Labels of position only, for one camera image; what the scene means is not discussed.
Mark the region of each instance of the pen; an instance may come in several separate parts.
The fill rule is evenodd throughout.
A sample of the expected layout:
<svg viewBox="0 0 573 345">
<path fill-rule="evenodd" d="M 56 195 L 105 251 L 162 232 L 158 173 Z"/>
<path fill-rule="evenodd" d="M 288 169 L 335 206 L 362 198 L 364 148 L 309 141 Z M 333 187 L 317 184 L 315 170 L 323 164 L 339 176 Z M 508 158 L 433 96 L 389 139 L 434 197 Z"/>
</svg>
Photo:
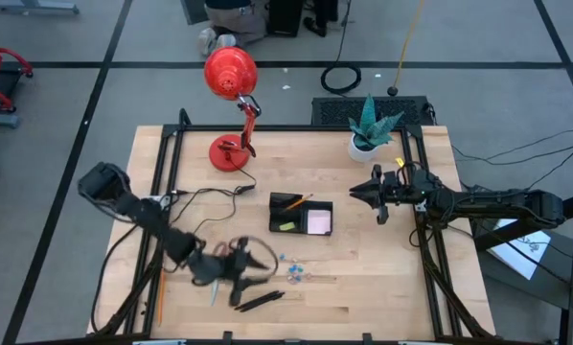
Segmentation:
<svg viewBox="0 0 573 345">
<path fill-rule="evenodd" d="M 312 196 L 313 196 L 313 194 L 310 194 L 310 195 L 308 195 L 308 196 L 304 196 L 304 197 L 300 198 L 299 200 L 293 202 L 293 203 L 290 204 L 288 207 L 286 207 L 286 208 L 283 210 L 283 212 L 284 212 L 284 211 L 288 211 L 288 210 L 290 210 L 290 209 L 293 209 L 293 208 L 295 208 L 295 207 L 301 205 L 304 201 L 308 200 L 308 199 L 311 198 Z"/>
<path fill-rule="evenodd" d="M 275 300 L 277 300 L 277 299 L 281 299 L 281 298 L 283 298 L 283 295 L 284 295 L 284 294 L 285 294 L 284 292 L 281 292 L 281 293 L 279 293 L 279 294 L 277 294 L 277 295 L 274 295 L 274 296 L 272 296 L 272 297 L 263 299 L 263 300 L 261 300 L 261 301 L 255 303 L 255 304 L 252 304 L 252 305 L 250 305 L 250 306 L 248 306 L 248 307 L 246 307 L 246 308 L 240 309 L 240 312 L 250 311 L 250 310 L 252 310 L 252 309 L 255 309 L 255 308 L 258 307 L 258 306 L 264 305 L 264 304 L 267 303 L 267 302 L 271 302 L 271 301 L 275 301 Z"/>
<path fill-rule="evenodd" d="M 242 305 L 237 306 L 237 307 L 236 307 L 236 311 L 239 311 L 239 310 L 244 309 L 244 308 L 248 308 L 248 307 L 254 305 L 254 304 L 257 303 L 257 302 L 264 301 L 265 299 L 274 297 L 275 295 L 277 295 L 277 294 L 279 294 L 279 293 L 280 293 L 279 290 L 271 291 L 271 292 L 269 292 L 268 294 L 265 294 L 265 295 L 263 295 L 263 296 L 261 296 L 261 297 L 255 298 L 255 299 L 252 299 L 252 300 L 250 300 L 250 301 L 248 301 L 248 302 L 246 302 L 246 303 L 244 303 L 244 304 L 242 304 Z"/>
<path fill-rule="evenodd" d="M 161 269 L 161 282 L 159 284 L 159 326 L 163 321 L 163 295 L 165 294 L 165 272 Z"/>
</svg>

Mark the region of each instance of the sneaker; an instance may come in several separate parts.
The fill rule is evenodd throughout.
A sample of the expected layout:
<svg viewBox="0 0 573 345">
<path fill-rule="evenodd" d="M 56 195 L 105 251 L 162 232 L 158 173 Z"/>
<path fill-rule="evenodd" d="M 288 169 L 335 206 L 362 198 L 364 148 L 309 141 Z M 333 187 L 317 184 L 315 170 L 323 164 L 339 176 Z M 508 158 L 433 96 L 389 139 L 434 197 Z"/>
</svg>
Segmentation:
<svg viewBox="0 0 573 345">
<path fill-rule="evenodd" d="M 207 57 L 215 50 L 217 45 L 217 33 L 212 28 L 204 29 L 197 38 L 199 52 Z"/>
<path fill-rule="evenodd" d="M 222 34 L 217 39 L 217 49 L 223 47 L 235 47 L 238 44 L 236 37 L 232 34 Z"/>
</svg>

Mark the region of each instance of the potted plant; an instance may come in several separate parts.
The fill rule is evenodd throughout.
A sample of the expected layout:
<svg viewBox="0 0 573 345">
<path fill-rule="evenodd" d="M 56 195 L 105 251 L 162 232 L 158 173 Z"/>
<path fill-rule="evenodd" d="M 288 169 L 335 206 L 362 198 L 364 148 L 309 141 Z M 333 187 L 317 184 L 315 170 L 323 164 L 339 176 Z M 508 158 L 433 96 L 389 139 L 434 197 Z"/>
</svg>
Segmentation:
<svg viewBox="0 0 573 345">
<path fill-rule="evenodd" d="M 374 108 L 374 99 L 371 95 L 367 96 L 363 112 L 361 113 L 361 121 L 359 125 L 355 120 L 349 118 L 353 137 L 348 146 L 348 153 L 357 162 L 367 162 L 376 156 L 378 147 L 388 144 L 393 138 L 389 132 L 393 130 L 395 125 L 403 115 L 403 112 L 395 116 L 386 116 L 376 121 L 376 109 Z"/>
</svg>

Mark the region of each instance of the pencil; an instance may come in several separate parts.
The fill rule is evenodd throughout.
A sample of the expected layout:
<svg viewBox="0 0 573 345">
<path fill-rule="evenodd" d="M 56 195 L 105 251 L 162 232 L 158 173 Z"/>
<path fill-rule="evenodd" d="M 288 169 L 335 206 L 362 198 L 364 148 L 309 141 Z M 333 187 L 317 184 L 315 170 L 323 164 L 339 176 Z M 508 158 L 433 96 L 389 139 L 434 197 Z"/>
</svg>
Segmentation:
<svg viewBox="0 0 573 345">
<path fill-rule="evenodd" d="M 288 207 L 286 207 L 284 211 L 288 211 L 288 210 L 290 210 L 290 209 L 293 209 L 293 208 L 295 208 L 295 207 L 301 205 L 304 201 L 308 200 L 308 199 L 311 198 L 312 196 L 313 196 L 313 194 L 310 194 L 310 195 L 308 195 L 308 196 L 304 196 L 304 197 L 300 198 L 299 200 L 293 202 L 293 203 L 290 204 Z"/>
<path fill-rule="evenodd" d="M 163 321 L 163 295 L 165 294 L 165 271 L 161 269 L 161 281 L 159 282 L 159 326 Z"/>
</svg>

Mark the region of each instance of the white paper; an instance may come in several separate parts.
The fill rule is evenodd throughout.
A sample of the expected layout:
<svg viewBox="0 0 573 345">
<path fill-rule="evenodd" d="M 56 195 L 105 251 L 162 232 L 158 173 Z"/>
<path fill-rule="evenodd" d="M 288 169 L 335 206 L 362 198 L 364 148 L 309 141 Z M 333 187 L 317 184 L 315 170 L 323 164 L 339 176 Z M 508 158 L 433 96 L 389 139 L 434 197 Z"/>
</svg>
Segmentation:
<svg viewBox="0 0 573 345">
<path fill-rule="evenodd" d="M 308 210 L 308 234 L 325 235 L 332 231 L 332 212 Z"/>
<path fill-rule="evenodd" d="M 497 228 L 506 226 L 514 221 L 514 219 L 502 219 L 497 224 Z M 525 253 L 536 263 L 539 263 L 542 255 L 544 255 L 544 251 L 546 251 L 546 247 L 548 246 L 547 243 L 550 241 L 551 238 L 548 235 L 544 234 L 542 231 L 538 231 L 522 238 L 512 240 L 510 241 L 510 244 Z M 532 279 L 537 266 L 523 258 L 523 256 L 515 251 L 510 245 L 506 243 L 500 244 L 488 249 L 487 251 L 495 256 L 500 262 L 506 264 L 518 274 L 525 277 L 525 279 Z"/>
</svg>

